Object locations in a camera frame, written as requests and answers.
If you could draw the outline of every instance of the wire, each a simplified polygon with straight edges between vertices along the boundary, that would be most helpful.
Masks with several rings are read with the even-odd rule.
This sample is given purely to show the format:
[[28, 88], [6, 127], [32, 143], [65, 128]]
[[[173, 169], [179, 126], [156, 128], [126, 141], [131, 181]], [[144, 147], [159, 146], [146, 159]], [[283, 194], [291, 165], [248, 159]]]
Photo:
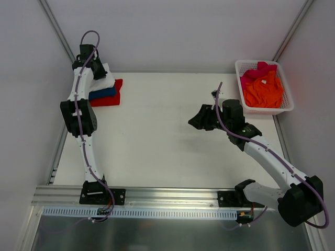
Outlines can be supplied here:
[[237, 229], [237, 228], [239, 228], [239, 227], [242, 227], [242, 226], [250, 226], [251, 225], [251, 223], [253, 224], [253, 223], [255, 223], [255, 222], [257, 222], [264, 214], [265, 214], [265, 212], [267, 211], [267, 207], [265, 207], [264, 208], [264, 210], [263, 210], [263, 212], [261, 212], [261, 214], [260, 215], [258, 215], [257, 216], [257, 218], [256, 219], [254, 219], [252, 222], [250, 222], [250, 223], [246, 223], [246, 224], [238, 224], [238, 225], [236, 225], [236, 226], [234, 226], [234, 227], [232, 227], [232, 228], [227, 228], [227, 227], [225, 227], [222, 223], [221, 223], [221, 227], [224, 229], [224, 230], [227, 230], [227, 231], [232, 231], [232, 230], [235, 230], [235, 229]]
[[[87, 58], [87, 60], [84, 62], [80, 72], [79, 72], [79, 76], [77, 78], [77, 82], [76, 82], [76, 85], [75, 85], [75, 92], [77, 93], [78, 92], [78, 87], [79, 87], [79, 82], [80, 82], [80, 78], [82, 76], [82, 73], [83, 71], [85, 70], [88, 62], [91, 60], [91, 58], [93, 57], [93, 55], [95, 54], [98, 46], [99, 46], [99, 43], [100, 43], [100, 35], [97, 31], [95, 30], [89, 30], [87, 32], [85, 32], [80, 40], [80, 44], [83, 43], [83, 40], [85, 38], [85, 36], [89, 33], [95, 33], [98, 37], [98, 40], [96, 42], [96, 45], [95, 45], [95, 48], [93, 49], [92, 53], [89, 55], [89, 57]], [[43, 227], [43, 224], [42, 224], [42, 221], [40, 222], [40, 225], [39, 227], [47, 232], [47, 233], [50, 233], [50, 234], [60, 234], [60, 233], [64, 233], [66, 231], [69, 231], [71, 229], [73, 229], [76, 225], [78, 225], [80, 222], [84, 221], [84, 220], [92, 220], [92, 222], [103, 222], [105, 220], [107, 220], [107, 218], [111, 215], [111, 212], [113, 211], [114, 209], [114, 205], [115, 205], [115, 198], [114, 198], [114, 195], [113, 193], [111, 192], [110, 188], [107, 186], [107, 183], [103, 183], [98, 177], [96, 177], [96, 175], [93, 173], [91, 167], [90, 167], [90, 164], [88, 162], [88, 159], [87, 159], [87, 154], [86, 154], [86, 145], [85, 145], [85, 139], [83, 137], [83, 126], [82, 126], [82, 121], [81, 121], [81, 118], [80, 118], [80, 113], [79, 113], [79, 107], [78, 107], [78, 99], [77, 99], [77, 94], [74, 95], [74, 106], [75, 106], [75, 111], [77, 113], [77, 118], [78, 118], [78, 124], [79, 124], [79, 132], [80, 132], [80, 138], [83, 142], [83, 153], [84, 153], [84, 159], [85, 159], [85, 162], [86, 162], [86, 165], [87, 167], [89, 167], [89, 171], [91, 173], [91, 175], [94, 177], [94, 179], [96, 179], [97, 182], [99, 182], [101, 185], [103, 185], [106, 190], [109, 192], [110, 194], [110, 197], [111, 197], [111, 200], [113, 202], [113, 205], [112, 205], [112, 208], [111, 210], [109, 211], [109, 213], [107, 215], [105, 215], [105, 217], [103, 217], [102, 219], [93, 219], [91, 217], [88, 217], [88, 218], [81, 218], [80, 220], [78, 220], [77, 222], [75, 222], [73, 225], [69, 226], [68, 228], [64, 229], [64, 230], [60, 230], [60, 231], [51, 231], [51, 230], [48, 230], [46, 229], [45, 227]]]
[[[96, 42], [96, 46], [95, 48], [93, 49], [92, 53], [89, 55], [89, 57], [87, 58], [87, 60], [85, 61], [84, 65], [82, 66], [80, 72], [79, 72], [79, 76], [77, 78], [77, 82], [76, 82], [76, 85], [75, 85], [75, 92], [77, 93], [78, 91], [78, 86], [79, 86], [79, 82], [80, 82], [80, 78], [82, 76], [82, 73], [84, 71], [84, 69], [86, 68], [88, 62], [91, 60], [91, 58], [93, 57], [93, 55], [95, 54], [98, 46], [99, 46], [99, 43], [100, 43], [100, 35], [97, 31], [95, 30], [89, 30], [87, 32], [85, 32], [80, 40], [80, 44], [83, 43], [83, 40], [85, 38], [85, 36], [89, 33], [95, 33], [98, 37], [98, 40]], [[113, 211], [114, 209], [114, 205], [115, 205], [115, 198], [114, 198], [114, 195], [113, 193], [111, 192], [110, 188], [107, 186], [107, 183], [103, 183], [98, 177], [96, 177], [96, 175], [94, 174], [94, 172], [92, 171], [91, 169], [91, 166], [90, 166], [90, 163], [88, 162], [88, 159], [87, 159], [87, 154], [86, 154], [86, 144], [85, 144], [85, 139], [83, 137], [83, 127], [82, 127], [82, 122], [81, 122], [81, 118], [80, 118], [80, 113], [79, 113], [79, 108], [78, 108], [78, 100], [77, 100], [77, 94], [74, 95], [74, 106], [75, 106], [75, 111], [77, 113], [77, 118], [78, 118], [78, 124], [79, 124], [79, 132], [80, 132], [80, 138], [83, 142], [83, 155], [84, 155], [84, 159], [85, 159], [85, 162], [86, 162], [86, 165], [88, 167], [88, 170], [90, 171], [90, 174], [94, 177], [94, 179], [96, 179], [97, 182], [99, 182], [101, 185], [103, 185], [106, 190], [109, 192], [110, 196], [111, 196], [111, 200], [113, 202], [113, 205], [111, 207], [111, 210], [108, 212], [108, 214], [106, 214], [106, 216], [104, 218], [102, 218], [101, 220], [97, 220], [97, 219], [93, 219], [92, 222], [102, 222], [102, 221], [105, 221], [110, 215], [111, 215], [111, 212]]]
[[302, 182], [306, 187], [308, 187], [314, 194], [315, 196], [318, 198], [318, 200], [320, 201], [321, 203], [321, 206], [323, 208], [323, 211], [325, 213], [325, 223], [324, 225], [322, 226], [318, 226], [318, 225], [315, 225], [313, 223], [310, 223], [308, 221], [306, 221], [306, 224], [310, 225], [310, 226], [313, 226], [317, 229], [325, 229], [329, 226], [329, 212], [327, 210], [327, 207], [326, 207], [326, 204], [325, 202], [323, 201], [322, 197], [320, 196], [320, 194], [309, 184], [307, 183], [304, 179], [302, 179], [300, 176], [298, 176], [296, 173], [294, 173], [293, 171], [293, 168], [294, 167], [290, 167], [278, 154], [276, 154], [274, 151], [272, 151], [271, 149], [268, 149], [266, 145], [262, 144], [261, 142], [258, 142], [256, 140], [253, 140], [253, 139], [249, 139], [249, 138], [246, 138], [246, 137], [243, 137], [243, 136], [240, 136], [240, 135], [237, 135], [231, 131], [229, 131], [224, 123], [222, 122], [221, 120], [221, 117], [220, 117], [220, 113], [219, 113], [219, 105], [218, 105], [218, 102], [219, 102], [219, 92], [221, 90], [221, 86], [222, 86], [222, 82], [219, 84], [219, 87], [216, 91], [216, 96], [215, 96], [215, 111], [216, 111], [216, 116], [218, 117], [218, 120], [219, 120], [219, 123], [220, 125], [222, 126], [223, 130], [226, 131], [228, 134], [234, 136], [234, 137], [237, 137], [239, 139], [242, 139], [242, 140], [245, 140], [245, 141], [248, 141], [248, 142], [252, 142], [256, 145], [259, 145], [261, 147], [263, 147], [264, 149], [267, 149], [268, 152], [270, 152], [277, 160], [279, 160], [279, 162], [281, 162], [286, 168], [287, 170], [292, 174], [294, 175], [294, 177], [296, 177], [300, 182]]

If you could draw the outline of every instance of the blue towel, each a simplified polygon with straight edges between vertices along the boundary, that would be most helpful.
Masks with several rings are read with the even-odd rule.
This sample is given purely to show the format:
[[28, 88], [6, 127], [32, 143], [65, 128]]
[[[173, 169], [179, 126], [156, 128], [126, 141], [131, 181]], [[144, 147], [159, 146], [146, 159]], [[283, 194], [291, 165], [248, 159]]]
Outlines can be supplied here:
[[116, 95], [116, 89], [115, 87], [111, 87], [90, 92], [90, 94], [88, 95], [88, 100], [91, 101], [97, 98], [114, 97], [115, 95]]

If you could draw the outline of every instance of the gray floor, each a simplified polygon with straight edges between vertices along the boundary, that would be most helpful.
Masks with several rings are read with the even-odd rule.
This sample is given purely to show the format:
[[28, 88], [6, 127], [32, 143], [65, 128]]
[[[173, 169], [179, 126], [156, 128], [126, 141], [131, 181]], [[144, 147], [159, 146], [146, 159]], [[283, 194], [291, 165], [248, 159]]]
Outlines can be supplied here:
[[[80, 218], [43, 216], [43, 228], [65, 229]], [[34, 251], [40, 250], [311, 250], [304, 226], [288, 226], [267, 212], [250, 228], [227, 231], [235, 222], [218, 220], [116, 219], [92, 224], [82, 221], [60, 234], [40, 229]]]

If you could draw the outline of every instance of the pink cloth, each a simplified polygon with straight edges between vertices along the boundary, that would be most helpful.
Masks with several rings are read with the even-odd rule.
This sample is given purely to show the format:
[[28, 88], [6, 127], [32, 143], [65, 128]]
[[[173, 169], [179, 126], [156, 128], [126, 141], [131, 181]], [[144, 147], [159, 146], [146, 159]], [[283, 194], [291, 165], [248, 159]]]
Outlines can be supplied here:
[[258, 62], [257, 70], [247, 70], [243, 76], [240, 77], [242, 90], [245, 90], [247, 83], [253, 83], [257, 78], [267, 76], [269, 71], [277, 72], [277, 65], [268, 65], [265, 62]]

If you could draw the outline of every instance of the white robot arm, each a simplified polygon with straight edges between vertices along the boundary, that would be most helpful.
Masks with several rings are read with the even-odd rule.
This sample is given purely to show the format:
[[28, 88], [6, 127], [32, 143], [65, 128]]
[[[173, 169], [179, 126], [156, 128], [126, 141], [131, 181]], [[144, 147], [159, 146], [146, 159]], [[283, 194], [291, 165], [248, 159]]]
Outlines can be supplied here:
[[[218, 91], [214, 91], [212, 95], [218, 100], [216, 92]], [[280, 157], [262, 133], [245, 122], [243, 108], [238, 100], [225, 100], [222, 111], [215, 111], [212, 105], [202, 105], [199, 113], [188, 123], [198, 130], [226, 131], [230, 142], [260, 163], [280, 187], [270, 188], [248, 179], [235, 186], [233, 198], [226, 200], [222, 197], [226, 204], [231, 207], [245, 207], [246, 203], [257, 202], [277, 209], [291, 226], [298, 226], [323, 210], [322, 181], [317, 176], [308, 177]], [[321, 228], [327, 225], [326, 220]]]
[[81, 44], [80, 55], [72, 65], [74, 82], [71, 93], [67, 101], [60, 104], [65, 125], [76, 138], [83, 158], [85, 182], [82, 197], [88, 198], [88, 202], [95, 204], [104, 201], [105, 197], [108, 199], [109, 195], [106, 188], [102, 186], [106, 184], [106, 181], [94, 154], [97, 119], [88, 101], [88, 96], [94, 80], [106, 78], [109, 68], [108, 65], [105, 67], [94, 45]]

